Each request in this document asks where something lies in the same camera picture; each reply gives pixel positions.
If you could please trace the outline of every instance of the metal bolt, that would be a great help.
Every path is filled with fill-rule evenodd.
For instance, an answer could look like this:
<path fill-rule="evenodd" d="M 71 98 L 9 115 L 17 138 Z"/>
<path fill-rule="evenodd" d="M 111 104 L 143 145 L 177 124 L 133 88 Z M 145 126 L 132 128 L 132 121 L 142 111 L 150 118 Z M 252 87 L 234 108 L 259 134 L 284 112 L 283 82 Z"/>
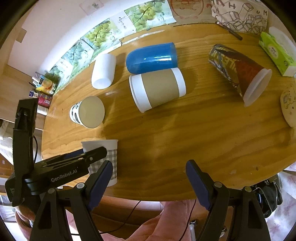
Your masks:
<path fill-rule="evenodd" d="M 245 187 L 244 189 L 245 189 L 246 192 L 251 192 L 252 191 L 252 189 L 250 187 Z"/>
<path fill-rule="evenodd" d="M 48 191 L 47 191 L 49 194 L 53 194 L 54 192 L 55 192 L 55 189 L 54 188 L 50 188 L 50 189 L 48 189 Z"/>
<path fill-rule="evenodd" d="M 220 182 L 215 182 L 215 183 L 214 183 L 214 186 L 217 187 L 217 188 L 221 188 L 221 187 L 222 187 L 222 183 L 220 183 Z"/>
<path fill-rule="evenodd" d="M 78 183 L 76 187 L 78 189 L 84 188 L 84 183 Z"/>

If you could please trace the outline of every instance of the cable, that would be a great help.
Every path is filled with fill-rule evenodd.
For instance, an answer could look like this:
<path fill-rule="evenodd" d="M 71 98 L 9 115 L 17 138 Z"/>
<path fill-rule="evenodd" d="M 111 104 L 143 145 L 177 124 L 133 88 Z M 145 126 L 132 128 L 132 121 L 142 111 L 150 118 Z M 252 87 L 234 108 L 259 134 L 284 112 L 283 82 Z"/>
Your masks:
<path fill-rule="evenodd" d="M 37 153 L 38 153 L 38 142 L 37 142 L 37 139 L 35 136 L 34 137 L 34 140 L 36 142 L 36 151 L 35 151 L 35 157 L 34 157 L 34 163 L 36 162 L 36 159 L 37 159 Z"/>
<path fill-rule="evenodd" d="M 192 211 L 193 211 L 193 208 L 194 208 L 195 204 L 196 204 L 196 200 L 195 200 L 194 205 L 193 205 L 193 207 L 192 207 L 192 209 L 191 209 L 191 212 L 190 212 L 190 215 L 189 215 L 189 218 L 188 218 L 187 225 L 186 225 L 186 228 L 185 228 L 185 230 L 184 230 L 184 233 L 182 234 L 182 236 L 181 236 L 181 238 L 179 239 L 179 241 L 182 240 L 182 238 L 184 237 L 184 235 L 185 235 L 185 233 L 186 233 L 186 230 L 187 230 L 188 225 L 189 225 L 190 217 L 191 217 L 191 214 L 192 214 Z"/>
<path fill-rule="evenodd" d="M 117 229 L 115 229 L 115 230 L 112 230 L 112 231 L 108 231 L 108 232 L 101 232 L 100 234 L 108 234 L 108 233 L 112 233 L 112 232 L 115 232 L 115 231 L 121 229 L 121 228 L 126 224 L 127 220 L 128 220 L 129 217 L 132 215 L 133 211 L 136 209 L 136 207 L 138 206 L 138 204 L 139 204 L 140 202 L 141 202 L 141 201 L 139 201 L 139 202 L 137 203 L 137 205 L 133 208 L 132 212 L 129 214 L 129 216 L 126 218 L 126 220 L 124 221 L 124 223 L 123 223 L 119 228 L 117 228 Z"/>
<path fill-rule="evenodd" d="M 120 225 L 119 228 L 115 229 L 115 230 L 112 230 L 112 231 L 108 231 L 108 232 L 101 232 L 100 234 L 108 234 L 108 233 L 112 233 L 112 232 L 115 232 L 119 229 L 121 229 L 127 222 L 127 220 L 130 218 L 130 216 L 132 215 L 132 213 L 134 212 L 134 210 L 136 209 L 136 207 L 138 206 L 138 204 L 140 203 L 141 201 L 139 201 L 136 206 L 133 208 L 133 210 L 131 211 L 131 213 L 129 214 L 129 216 L 126 218 L 126 220 L 124 221 L 124 223 L 122 225 Z"/>

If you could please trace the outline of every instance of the blue plastic cup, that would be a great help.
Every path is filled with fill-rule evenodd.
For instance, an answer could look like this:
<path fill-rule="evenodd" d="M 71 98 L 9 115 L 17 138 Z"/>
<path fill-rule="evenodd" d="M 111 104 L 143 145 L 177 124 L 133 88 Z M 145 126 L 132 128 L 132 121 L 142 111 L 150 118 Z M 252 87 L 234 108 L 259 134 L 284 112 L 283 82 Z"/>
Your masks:
<path fill-rule="evenodd" d="M 167 43 L 136 49 L 127 56 L 126 67 L 132 74 L 177 68 L 176 47 L 174 43 Z"/>

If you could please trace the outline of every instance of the green tissue package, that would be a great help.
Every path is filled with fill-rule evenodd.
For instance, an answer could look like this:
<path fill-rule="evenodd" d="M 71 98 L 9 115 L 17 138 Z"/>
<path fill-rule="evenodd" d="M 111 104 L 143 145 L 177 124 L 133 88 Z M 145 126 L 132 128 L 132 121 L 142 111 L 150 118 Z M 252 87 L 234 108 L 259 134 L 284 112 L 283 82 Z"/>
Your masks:
<path fill-rule="evenodd" d="M 276 39 L 273 36 L 266 32 L 262 32 L 259 45 L 276 64 L 282 76 L 292 77 L 296 74 L 295 60 L 287 54 L 285 49 L 276 42 Z"/>

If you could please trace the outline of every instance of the checkered paper cup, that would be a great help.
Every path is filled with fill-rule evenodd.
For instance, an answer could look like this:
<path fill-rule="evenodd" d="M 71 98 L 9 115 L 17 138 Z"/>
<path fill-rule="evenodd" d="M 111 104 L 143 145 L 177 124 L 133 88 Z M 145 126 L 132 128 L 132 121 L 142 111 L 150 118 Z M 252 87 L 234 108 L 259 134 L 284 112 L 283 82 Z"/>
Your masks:
<path fill-rule="evenodd" d="M 108 187 L 117 183 L 117 142 L 118 140 L 96 140 L 81 142 L 84 152 L 96 149 L 101 146 L 107 149 L 107 156 L 105 158 L 98 160 L 89 166 L 89 174 L 97 172 L 103 162 L 105 160 L 109 160 L 113 165 L 113 174 Z"/>

